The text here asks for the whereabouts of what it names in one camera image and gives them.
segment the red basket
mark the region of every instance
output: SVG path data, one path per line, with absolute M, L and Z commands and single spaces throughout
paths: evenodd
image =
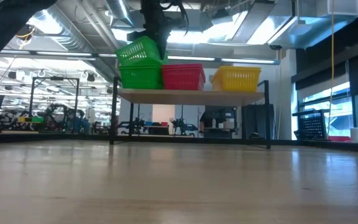
M 162 65 L 166 90 L 203 90 L 205 74 L 202 64 Z

